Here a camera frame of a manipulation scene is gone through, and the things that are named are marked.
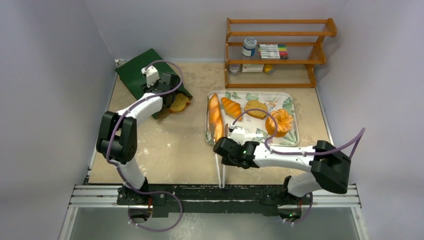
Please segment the orange fake baguette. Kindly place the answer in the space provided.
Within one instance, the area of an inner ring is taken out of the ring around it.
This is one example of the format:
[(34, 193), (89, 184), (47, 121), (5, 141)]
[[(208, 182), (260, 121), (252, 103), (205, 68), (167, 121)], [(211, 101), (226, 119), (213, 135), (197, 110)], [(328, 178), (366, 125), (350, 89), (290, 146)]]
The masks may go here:
[(225, 136), (221, 104), (216, 93), (208, 101), (208, 122), (213, 141), (216, 143)]

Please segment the metal tongs white grips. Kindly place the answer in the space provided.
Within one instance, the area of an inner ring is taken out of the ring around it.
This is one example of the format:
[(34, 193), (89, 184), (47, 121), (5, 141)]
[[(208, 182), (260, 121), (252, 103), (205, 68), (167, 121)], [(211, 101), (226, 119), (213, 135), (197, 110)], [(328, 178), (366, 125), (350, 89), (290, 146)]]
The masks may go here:
[[(214, 126), (212, 126), (213, 128), (211, 128), (211, 132), (213, 130), (213, 136), (214, 136), (214, 143), (216, 142), (215, 140), (215, 133), (216, 133), (216, 129)], [(229, 125), (228, 123), (226, 123), (223, 127), (223, 134), (225, 137), (228, 136), (228, 130), (229, 130)], [(215, 158), (215, 163), (216, 163), (216, 170), (217, 170), (217, 178), (218, 178), (218, 188), (219, 189), (223, 189), (225, 187), (225, 177), (226, 177), (226, 166), (222, 166), (221, 162), (220, 162), (220, 157), (217, 154), (214, 154), (214, 158)]]

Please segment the green paper bag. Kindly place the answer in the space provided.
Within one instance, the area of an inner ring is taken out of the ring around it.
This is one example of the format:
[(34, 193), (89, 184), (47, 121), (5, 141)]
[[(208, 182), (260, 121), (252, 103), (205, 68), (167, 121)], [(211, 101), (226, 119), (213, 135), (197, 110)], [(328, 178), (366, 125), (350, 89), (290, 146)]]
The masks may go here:
[(136, 98), (136, 101), (117, 112), (105, 112), (102, 116), (103, 121), (106, 120), (109, 123), (118, 125), (121, 122), (137, 125), (149, 116), (156, 119), (162, 109), (166, 109), (167, 111), (169, 109), (163, 107), (163, 99), (161, 96), (172, 93), (175, 90), (177, 90), (177, 94), (184, 93), (191, 100), (192, 96), (182, 87), (183, 79), (178, 74), (176, 75), (180, 77), (180, 83), (174, 89), (159, 94), (145, 93), (142, 89), (142, 84), (146, 83), (146, 77), (142, 75), (141, 70), (151, 65), (158, 70), (160, 79), (163, 73), (176, 74), (169, 67), (169, 63), (162, 60), (153, 49), (146, 51), (118, 67), (116, 72), (131, 94)]

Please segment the orange fake croissant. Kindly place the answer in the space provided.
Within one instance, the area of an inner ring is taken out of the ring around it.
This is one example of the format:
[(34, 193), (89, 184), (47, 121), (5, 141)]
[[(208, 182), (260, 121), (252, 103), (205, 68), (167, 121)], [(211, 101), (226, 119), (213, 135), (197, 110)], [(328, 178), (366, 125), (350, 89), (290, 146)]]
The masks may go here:
[(237, 119), (242, 114), (241, 105), (227, 97), (221, 98), (225, 113), (233, 119)]

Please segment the brown fake bread slice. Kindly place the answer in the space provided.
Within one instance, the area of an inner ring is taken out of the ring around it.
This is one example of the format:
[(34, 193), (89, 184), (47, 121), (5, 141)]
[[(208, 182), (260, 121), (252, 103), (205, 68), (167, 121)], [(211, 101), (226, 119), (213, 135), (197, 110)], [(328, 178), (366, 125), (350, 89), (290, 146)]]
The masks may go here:
[(244, 107), (244, 111), (247, 111), (247, 114), (253, 118), (263, 120), (267, 117), (268, 108), (265, 103), (258, 100), (249, 100)]

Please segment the orange fake bread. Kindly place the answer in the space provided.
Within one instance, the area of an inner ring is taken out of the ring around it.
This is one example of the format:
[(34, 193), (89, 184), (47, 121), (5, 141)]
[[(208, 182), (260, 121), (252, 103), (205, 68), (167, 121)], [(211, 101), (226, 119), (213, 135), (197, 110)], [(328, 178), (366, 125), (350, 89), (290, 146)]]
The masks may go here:
[(276, 124), (271, 117), (268, 117), (265, 121), (265, 129), (270, 136), (277, 130), (275, 137), (282, 138), (291, 131), (293, 116), (286, 109), (277, 109), (270, 114), (276, 120)]

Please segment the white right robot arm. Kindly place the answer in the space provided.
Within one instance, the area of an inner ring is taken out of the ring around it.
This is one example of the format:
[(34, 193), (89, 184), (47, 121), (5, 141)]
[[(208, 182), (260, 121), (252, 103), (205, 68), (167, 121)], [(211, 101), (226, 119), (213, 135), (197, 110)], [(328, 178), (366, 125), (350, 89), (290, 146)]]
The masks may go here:
[(285, 187), (280, 191), (282, 200), (288, 204), (321, 189), (334, 194), (346, 194), (348, 191), (351, 158), (325, 140), (307, 147), (271, 147), (257, 141), (239, 144), (222, 137), (214, 145), (213, 152), (227, 166), (301, 170), (302, 174), (287, 177)]

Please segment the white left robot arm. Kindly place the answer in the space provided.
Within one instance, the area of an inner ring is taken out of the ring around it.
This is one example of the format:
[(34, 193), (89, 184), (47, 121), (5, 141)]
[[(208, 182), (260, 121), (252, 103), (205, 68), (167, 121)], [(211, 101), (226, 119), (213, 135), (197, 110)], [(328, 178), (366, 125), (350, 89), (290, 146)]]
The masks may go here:
[(164, 73), (152, 86), (144, 84), (144, 95), (128, 107), (117, 112), (106, 111), (101, 118), (96, 151), (116, 167), (129, 197), (138, 205), (149, 199), (148, 181), (137, 166), (138, 126), (148, 117), (164, 108), (170, 108), (176, 99), (181, 78)]

